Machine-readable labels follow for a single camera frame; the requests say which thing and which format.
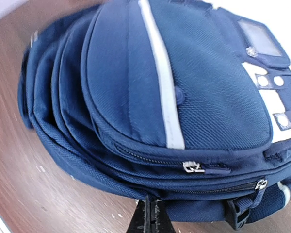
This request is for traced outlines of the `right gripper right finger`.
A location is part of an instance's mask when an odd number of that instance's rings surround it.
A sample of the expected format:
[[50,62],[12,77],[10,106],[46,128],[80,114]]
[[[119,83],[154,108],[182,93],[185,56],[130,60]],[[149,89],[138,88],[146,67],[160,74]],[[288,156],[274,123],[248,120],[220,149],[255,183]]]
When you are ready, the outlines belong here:
[[175,229],[162,200],[154,200],[152,202],[152,232],[175,233]]

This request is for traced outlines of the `navy blue student backpack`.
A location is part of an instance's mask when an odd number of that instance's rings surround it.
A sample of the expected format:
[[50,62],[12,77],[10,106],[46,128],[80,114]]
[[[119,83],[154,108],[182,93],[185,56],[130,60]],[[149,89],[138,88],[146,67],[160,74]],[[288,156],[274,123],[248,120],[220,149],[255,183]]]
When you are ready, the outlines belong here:
[[268,27],[200,0],[111,0],[31,36],[18,106],[56,164],[238,230],[291,199],[290,59]]

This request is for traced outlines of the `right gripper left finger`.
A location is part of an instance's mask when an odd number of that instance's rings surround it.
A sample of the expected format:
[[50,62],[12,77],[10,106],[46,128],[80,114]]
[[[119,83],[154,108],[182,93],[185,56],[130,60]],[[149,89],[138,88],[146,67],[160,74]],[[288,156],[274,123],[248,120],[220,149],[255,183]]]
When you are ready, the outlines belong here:
[[127,233],[150,233],[150,201],[148,196],[143,201],[138,202]]

